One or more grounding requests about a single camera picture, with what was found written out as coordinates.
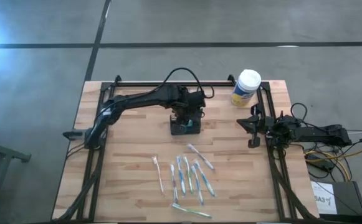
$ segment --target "yellow cable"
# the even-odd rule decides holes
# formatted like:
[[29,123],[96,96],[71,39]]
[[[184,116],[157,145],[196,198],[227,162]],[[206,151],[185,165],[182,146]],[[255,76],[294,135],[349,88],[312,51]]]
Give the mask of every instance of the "yellow cable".
[[[336,157],[335,157],[335,156],[332,156],[331,154],[329,154],[329,153],[327,153],[327,152],[310,151],[310,152],[307,152],[306,155],[307,155],[307,154],[311,154],[311,153],[320,153],[320,154],[326,155],[326,156],[327,156],[326,159],[336,159],[336,158],[340,158],[340,157],[355,156],[355,155],[357,155],[357,154],[359,154],[359,153],[361,153],[361,152],[362,152],[362,151],[356,152],[356,153],[352,153],[352,154],[349,154],[349,155],[345,155],[345,156],[336,156]],[[318,162],[318,161],[322,161],[322,160],[325,160],[325,159],[314,159],[314,160],[306,159],[306,161],[308,161],[308,162]],[[339,162],[339,161],[336,161],[336,165],[337,165],[337,164],[340,164],[341,168],[343,169],[345,175],[347,176],[347,181],[351,181],[351,177],[350,177],[350,175],[348,174],[347,169],[345,168],[345,166],[344,166],[341,162]]]

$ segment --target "gray floor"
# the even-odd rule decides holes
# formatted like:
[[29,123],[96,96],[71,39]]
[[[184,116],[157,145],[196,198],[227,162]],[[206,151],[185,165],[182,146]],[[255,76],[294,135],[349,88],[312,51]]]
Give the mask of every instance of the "gray floor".
[[[103,3],[0,0],[0,44],[93,43]],[[113,0],[102,37],[108,43],[340,41],[362,41],[362,0]],[[61,133],[74,123],[91,51],[0,49],[0,144],[32,154],[30,163],[14,161],[9,169],[0,223],[49,220],[68,146]],[[100,49],[92,80],[162,80],[179,66],[202,80],[257,70],[266,80],[287,81],[291,100],[309,107],[307,121],[362,129],[362,47]],[[173,79],[191,77],[180,72]],[[349,161],[362,193],[362,154]]]

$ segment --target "plastic container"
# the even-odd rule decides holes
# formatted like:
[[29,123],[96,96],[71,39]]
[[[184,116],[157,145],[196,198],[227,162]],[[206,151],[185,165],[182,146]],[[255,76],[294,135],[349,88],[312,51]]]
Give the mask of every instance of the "plastic container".
[[239,79],[233,89],[233,104],[236,106],[245,106],[248,104],[260,84],[260,74],[254,70],[245,69],[241,75],[239,75]]

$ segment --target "wooden table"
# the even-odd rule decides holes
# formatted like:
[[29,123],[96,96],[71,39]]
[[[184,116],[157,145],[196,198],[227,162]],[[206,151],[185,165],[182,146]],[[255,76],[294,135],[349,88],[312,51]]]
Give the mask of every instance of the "wooden table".
[[[77,113],[75,127],[92,126],[95,117],[101,82],[86,82]],[[276,114],[290,111],[286,83],[270,81]],[[117,87],[115,94],[134,94],[150,90],[150,87]],[[150,106],[125,111],[110,127],[103,161],[100,190],[98,192],[96,222],[256,222],[278,221],[268,155],[261,138],[261,146],[247,147],[250,134],[236,123],[236,119],[248,118],[250,106],[257,103],[254,96],[245,108],[231,103],[231,87],[215,87],[216,95],[206,100],[202,131],[198,135],[172,136],[169,133],[171,110]],[[80,144],[72,142],[70,147]],[[212,219],[199,217],[173,209],[171,173],[176,167],[175,157],[186,155],[189,163],[195,153],[186,148],[191,143],[204,154],[216,168],[212,172],[200,159],[200,165],[209,179],[217,197],[212,197],[201,181],[205,206],[199,205],[197,195],[187,191],[182,197],[178,175],[176,181],[179,204],[212,215]],[[165,196],[161,195],[158,174],[152,157],[158,156]],[[82,186],[87,150],[70,157],[64,168],[53,218],[59,217]],[[292,188],[309,209],[318,216],[303,152],[299,147],[287,149],[288,173]],[[285,194],[282,194],[286,206]],[[85,211],[88,211],[87,197]]]

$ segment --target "white label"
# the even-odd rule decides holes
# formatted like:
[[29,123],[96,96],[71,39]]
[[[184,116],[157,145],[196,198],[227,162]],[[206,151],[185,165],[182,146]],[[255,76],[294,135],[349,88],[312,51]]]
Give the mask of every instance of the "white label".
[[331,184],[316,183],[314,181],[311,181],[311,185],[319,213],[337,215],[333,186]]

